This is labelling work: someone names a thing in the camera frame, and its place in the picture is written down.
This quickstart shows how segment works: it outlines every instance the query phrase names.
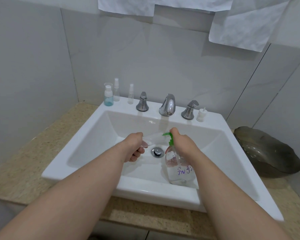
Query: person's right hand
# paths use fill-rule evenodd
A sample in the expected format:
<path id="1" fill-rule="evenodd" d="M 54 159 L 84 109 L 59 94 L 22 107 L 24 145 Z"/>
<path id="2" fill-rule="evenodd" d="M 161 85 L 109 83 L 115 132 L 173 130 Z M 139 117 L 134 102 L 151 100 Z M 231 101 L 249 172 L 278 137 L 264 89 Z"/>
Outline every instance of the person's right hand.
<path id="1" fill-rule="evenodd" d="M 173 135 L 173 143 L 177 153 L 191 163 L 194 158 L 193 155 L 201 152 L 200 149 L 190 137 L 187 135 L 180 135 L 176 127 L 173 127 L 170 132 Z"/>

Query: white sink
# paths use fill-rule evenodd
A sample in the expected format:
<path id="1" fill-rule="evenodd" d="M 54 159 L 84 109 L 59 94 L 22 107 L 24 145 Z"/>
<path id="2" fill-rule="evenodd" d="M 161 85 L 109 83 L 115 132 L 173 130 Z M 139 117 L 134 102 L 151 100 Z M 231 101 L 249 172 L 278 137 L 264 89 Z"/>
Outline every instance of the white sink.
<path id="1" fill-rule="evenodd" d="M 271 195 L 220 114 L 208 112 L 204 122 L 198 122 L 196 119 L 182 118 L 182 107 L 176 107 L 172 116 L 164 117 L 158 112 L 161 104 L 148 102 L 149 110 L 140 112 L 136 110 L 138 102 L 135 99 L 133 104 L 128 104 L 127 98 L 121 97 L 113 106 L 100 105 L 48 165 L 42 177 L 55 182 L 62 180 L 130 133 L 143 132 L 148 135 L 177 127 L 181 134 L 190 136 L 200 150 L 268 214 L 283 221 Z M 194 110 L 195 118 L 197 113 L 198 110 Z M 206 212 L 196 180 L 187 186 L 169 183 L 164 157 L 155 158 L 151 154 L 152 148 L 157 146 L 165 151 L 168 143 L 150 146 L 136 162 L 124 164 L 113 195 Z"/>

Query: forearm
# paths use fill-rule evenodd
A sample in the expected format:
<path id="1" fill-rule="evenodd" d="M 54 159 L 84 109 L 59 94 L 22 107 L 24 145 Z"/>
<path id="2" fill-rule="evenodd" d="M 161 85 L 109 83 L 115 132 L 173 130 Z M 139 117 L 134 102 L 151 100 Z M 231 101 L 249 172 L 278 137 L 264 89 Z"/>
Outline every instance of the forearm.
<path id="1" fill-rule="evenodd" d="M 198 151 L 192 157 L 204 206 L 220 239 L 290 239 L 207 156 Z"/>
<path id="2" fill-rule="evenodd" d="M 0 239 L 86 239 L 119 182 L 121 143 L 58 182 L 1 232 Z"/>

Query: speckled countertop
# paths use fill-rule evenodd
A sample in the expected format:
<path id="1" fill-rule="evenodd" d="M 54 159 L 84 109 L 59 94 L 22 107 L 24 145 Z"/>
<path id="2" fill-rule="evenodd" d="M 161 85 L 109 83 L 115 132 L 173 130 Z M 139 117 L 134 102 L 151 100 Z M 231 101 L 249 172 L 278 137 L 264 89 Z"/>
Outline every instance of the speckled countertop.
<path id="1" fill-rule="evenodd" d="M 27 205 L 52 184 L 41 174 L 96 110 L 79 103 L 0 166 L 0 200 Z M 285 219 L 283 228 L 300 240 L 300 198 L 285 179 L 263 179 Z M 199 239 L 216 239 L 205 213 L 111 197 L 101 220 Z"/>

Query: faucet spout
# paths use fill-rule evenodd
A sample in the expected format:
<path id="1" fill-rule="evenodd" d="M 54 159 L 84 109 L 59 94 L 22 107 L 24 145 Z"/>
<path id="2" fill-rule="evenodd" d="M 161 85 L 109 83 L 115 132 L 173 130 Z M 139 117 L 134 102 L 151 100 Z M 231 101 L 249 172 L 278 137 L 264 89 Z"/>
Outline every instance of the faucet spout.
<path id="1" fill-rule="evenodd" d="M 173 94 L 169 93 L 162 106 L 159 109 L 159 113 L 162 116 L 172 116 L 176 111 L 176 99 Z"/>

